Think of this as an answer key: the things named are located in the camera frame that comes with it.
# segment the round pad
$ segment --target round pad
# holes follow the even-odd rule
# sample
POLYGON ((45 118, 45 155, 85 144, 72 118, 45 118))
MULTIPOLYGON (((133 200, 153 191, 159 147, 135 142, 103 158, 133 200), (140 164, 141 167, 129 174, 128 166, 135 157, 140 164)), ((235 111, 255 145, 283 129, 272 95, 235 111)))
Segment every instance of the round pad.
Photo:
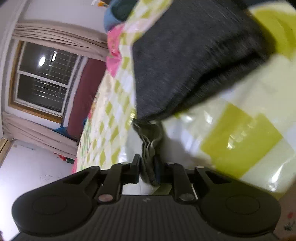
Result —
POLYGON ((91 210, 91 199, 78 185, 59 184, 19 197, 13 204, 12 216, 20 231, 52 236, 75 229, 89 217, 91 210))
POLYGON ((221 232, 251 236, 272 230, 281 214, 277 200, 268 193, 232 183, 211 186, 200 201, 200 211, 221 232))

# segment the ribbed black surface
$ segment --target ribbed black surface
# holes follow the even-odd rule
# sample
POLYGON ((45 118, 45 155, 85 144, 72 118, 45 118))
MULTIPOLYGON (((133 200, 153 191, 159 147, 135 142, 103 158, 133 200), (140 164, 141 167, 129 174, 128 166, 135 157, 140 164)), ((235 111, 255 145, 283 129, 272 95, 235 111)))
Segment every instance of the ribbed black surface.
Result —
POLYGON ((254 238, 236 238, 222 234, 207 225, 195 207, 178 204, 171 196, 122 196, 115 204, 98 207, 84 226, 71 233, 58 237, 33 237, 21 233, 13 239, 13 241, 25 240, 268 241, 277 238, 273 234, 254 238))

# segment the window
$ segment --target window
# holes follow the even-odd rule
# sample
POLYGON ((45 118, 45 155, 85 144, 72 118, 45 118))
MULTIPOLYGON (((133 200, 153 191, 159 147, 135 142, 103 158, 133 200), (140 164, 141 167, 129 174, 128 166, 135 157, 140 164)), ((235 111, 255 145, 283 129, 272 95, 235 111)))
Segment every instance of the window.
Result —
POLYGON ((24 42, 15 71, 13 102, 62 117, 80 56, 24 42))

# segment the white wall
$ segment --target white wall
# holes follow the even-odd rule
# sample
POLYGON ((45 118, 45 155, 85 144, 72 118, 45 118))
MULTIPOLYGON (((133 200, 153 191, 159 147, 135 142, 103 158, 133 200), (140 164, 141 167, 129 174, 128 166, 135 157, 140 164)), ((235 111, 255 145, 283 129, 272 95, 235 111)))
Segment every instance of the white wall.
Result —
POLYGON ((0 168, 0 230, 4 240, 11 240, 18 233, 11 215, 15 199, 70 175, 71 169, 72 164, 48 150, 18 140, 13 143, 0 168))
POLYGON ((105 7, 91 5, 92 0, 29 0, 22 19, 53 20, 104 31, 105 7))

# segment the window pane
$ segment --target window pane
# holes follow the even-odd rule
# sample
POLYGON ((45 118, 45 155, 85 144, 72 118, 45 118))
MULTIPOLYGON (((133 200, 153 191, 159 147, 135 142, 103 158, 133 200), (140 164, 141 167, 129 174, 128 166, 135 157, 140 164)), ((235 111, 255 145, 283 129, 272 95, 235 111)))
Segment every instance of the window pane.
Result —
POLYGON ((21 74, 17 98, 61 113, 66 91, 64 87, 21 74))
POLYGON ((76 54, 27 42, 20 70, 67 85, 76 59, 76 54))

